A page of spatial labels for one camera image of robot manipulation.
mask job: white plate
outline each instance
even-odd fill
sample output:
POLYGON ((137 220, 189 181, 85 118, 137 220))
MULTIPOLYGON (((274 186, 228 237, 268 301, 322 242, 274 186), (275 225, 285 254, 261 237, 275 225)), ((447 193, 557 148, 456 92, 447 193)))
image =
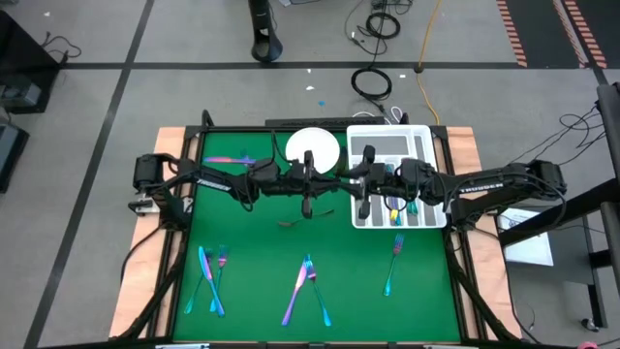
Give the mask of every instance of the white plate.
POLYGON ((287 142, 287 159, 297 159, 303 164, 306 150, 312 151, 314 168, 319 174, 324 174, 336 166, 340 157, 338 140, 318 127, 307 127, 293 133, 287 142))

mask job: fork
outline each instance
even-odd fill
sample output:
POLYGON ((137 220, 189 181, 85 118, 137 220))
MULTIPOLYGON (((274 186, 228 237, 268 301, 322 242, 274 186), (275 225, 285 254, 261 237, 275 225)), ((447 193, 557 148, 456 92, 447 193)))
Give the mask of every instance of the fork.
MULTIPOLYGON (((212 253, 210 248, 207 248, 206 250, 204 250, 204 255, 206 256, 207 260, 209 260, 211 258, 212 254, 213 253, 212 253)), ((194 289, 194 293, 192 294, 192 298, 190 298, 190 300, 187 302, 187 305, 185 306, 185 311, 184 311, 185 314, 189 314, 189 313, 192 312, 192 309, 194 308, 194 300, 196 299, 196 294, 198 293, 198 290, 201 287, 203 279, 204 279, 204 275, 202 275, 202 270, 201 270, 201 278, 198 280, 198 283, 196 284, 196 288, 194 289)))
POLYGON ((396 256, 400 253, 400 250, 403 248, 403 241, 405 240, 405 235, 402 233, 396 234, 396 239, 394 241, 394 248, 392 250, 391 256, 391 266, 389 267, 389 274, 387 275, 386 287, 384 288, 384 296, 389 296, 391 294, 391 273, 394 271, 394 264, 396 263, 396 256))
MULTIPOLYGON (((217 276, 215 277, 215 290, 218 291, 218 294, 220 291, 220 281, 222 280, 222 269, 226 265, 226 260, 228 256, 229 256, 229 248, 225 245, 220 245, 220 257, 217 260, 219 268, 217 269, 217 276)), ((215 309, 216 309, 215 299, 213 299, 211 301, 211 306, 209 307, 209 311, 215 312, 215 309)))
POLYGON ((317 286, 317 273, 314 271, 314 265, 312 264, 310 255, 306 255, 306 259, 305 262, 303 262, 303 265, 306 267, 306 277, 312 280, 314 290, 317 293, 317 298, 319 299, 319 303, 321 304, 321 310, 323 311, 323 322, 326 326, 331 326, 331 320, 329 320, 329 315, 327 315, 326 304, 323 301, 323 297, 321 297, 321 292, 319 292, 319 286, 317 286))
POLYGON ((217 295, 217 291, 215 290, 215 285, 213 284, 213 274, 211 273, 211 267, 209 266, 209 261, 206 259, 202 246, 199 247, 199 258, 201 261, 202 274, 204 274, 206 281, 208 281, 209 286, 211 286, 211 292, 213 292, 213 299, 215 300, 215 304, 217 305, 217 315, 219 317, 223 317, 224 307, 222 306, 222 303, 220 302, 220 298, 217 295))

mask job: green tabletop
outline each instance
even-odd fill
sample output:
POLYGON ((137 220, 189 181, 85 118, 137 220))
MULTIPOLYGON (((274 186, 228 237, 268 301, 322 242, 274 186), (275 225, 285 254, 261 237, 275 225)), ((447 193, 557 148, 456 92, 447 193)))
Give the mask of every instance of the green tabletop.
MULTIPOLYGON (((291 134, 277 137, 284 151, 291 134)), ((341 144, 346 135, 337 134, 341 144)), ((204 156, 254 159, 271 156, 269 133, 211 133, 204 156)), ((283 171, 287 164, 278 159, 283 171)), ((209 164, 229 173, 236 164, 209 164)), ((304 220, 301 197, 265 197, 250 213, 223 192, 200 187, 194 207, 188 257, 180 291, 174 340, 194 341, 458 341, 458 328, 441 232, 405 233, 396 261, 391 296, 383 288, 391 262, 395 230, 356 229, 347 193, 327 193, 314 212, 330 215, 304 220), (190 314, 187 301, 201 277, 199 246, 226 244, 230 254, 220 287, 224 318, 209 312, 211 291, 201 284, 190 314), (289 326, 281 325, 306 253, 312 256, 317 285, 332 326, 326 327, 310 280, 301 288, 289 326)), ((216 273, 216 263, 211 269, 216 273)))

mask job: orange striped tape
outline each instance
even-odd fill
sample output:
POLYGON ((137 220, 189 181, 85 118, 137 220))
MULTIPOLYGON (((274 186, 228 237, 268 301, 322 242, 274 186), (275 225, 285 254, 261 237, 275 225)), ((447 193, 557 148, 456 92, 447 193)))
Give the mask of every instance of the orange striped tape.
POLYGON ((574 20, 574 23, 577 26, 577 30, 579 34, 586 42, 587 48, 592 53, 595 62, 601 68, 607 68, 607 61, 601 48, 599 48, 599 44, 597 44, 596 39, 594 39, 594 35, 590 32, 590 28, 588 27, 588 23, 586 23, 585 18, 581 15, 581 11, 577 6, 577 3, 574 0, 561 0, 566 4, 567 9, 569 9, 569 16, 574 20))
POLYGON ((521 67, 527 68, 527 59, 525 57, 525 52, 523 51, 523 46, 521 45, 521 41, 519 40, 518 34, 516 34, 516 30, 514 29, 514 23, 512 22, 511 12, 506 6, 505 0, 496 0, 497 8, 500 10, 500 16, 504 21, 504 27, 506 27, 506 32, 508 33, 508 38, 511 42, 512 52, 514 53, 514 57, 516 58, 516 64, 521 67))
POLYGON ((577 56, 577 60, 579 61, 579 68, 585 68, 585 64, 587 63, 587 61, 585 59, 583 59, 583 57, 581 56, 581 52, 579 51, 579 45, 576 42, 576 40, 574 39, 574 37, 573 37, 573 31, 571 30, 571 25, 567 22, 566 18, 564 16, 562 16, 562 11, 560 10, 560 7, 559 7, 557 1, 551 0, 551 2, 553 3, 553 7, 555 8, 555 12, 560 17, 560 21, 562 22, 562 26, 564 27, 564 31, 566 33, 566 36, 569 38, 569 41, 571 42, 571 46, 573 47, 574 55, 577 56))

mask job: gray floor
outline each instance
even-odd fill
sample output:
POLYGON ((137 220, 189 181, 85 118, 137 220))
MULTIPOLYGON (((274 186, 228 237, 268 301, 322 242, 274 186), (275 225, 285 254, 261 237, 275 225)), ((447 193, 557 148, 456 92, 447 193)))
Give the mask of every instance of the gray floor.
MULTIPOLYGON (((343 38, 344 19, 356 1, 324 0, 273 10, 285 44, 282 61, 365 61, 343 38)), ((123 62, 145 0, 21 0, 7 10, 34 38, 65 35, 81 46, 76 62, 123 62)), ((432 0, 417 0, 403 16, 403 32, 380 61, 418 59, 432 0)), ((362 23, 367 6, 352 16, 362 23)), ((155 0, 139 62, 251 62, 246 2, 155 0)), ((495 1, 446 0, 428 47, 437 62, 514 62, 495 1)), ((122 258, 136 217, 131 176, 136 156, 148 152, 162 126, 200 122, 208 109, 218 125, 261 125, 266 118, 348 116, 372 111, 350 86, 349 69, 134 70, 127 81, 77 237, 51 307, 40 345, 105 340, 118 294, 122 258)), ((65 233, 86 166, 119 78, 117 70, 67 70, 59 76, 43 114, 19 115, 15 123, 31 139, 9 192, 0 196, 0 346, 23 345, 65 233)), ((429 124, 414 72, 386 69, 393 93, 387 106, 408 111, 413 123, 429 124)), ((606 71, 609 81, 620 71, 606 71)), ((589 70, 427 70, 424 86, 446 125, 474 127, 486 168, 502 166, 559 130, 558 117, 585 113, 596 100, 589 70)), ((360 79, 362 88, 382 82, 360 79)), ((576 154, 582 135, 568 134, 543 158, 563 162, 576 154)), ((605 142, 563 167, 569 197, 612 176, 605 142)), ((594 228, 600 217, 592 216, 594 228)), ((593 233, 598 248, 602 235, 593 233)), ((590 316, 585 288, 558 284, 511 270, 516 309, 541 341, 576 345, 620 333, 620 300, 609 270, 601 272, 610 329, 588 333, 578 320, 590 316)))

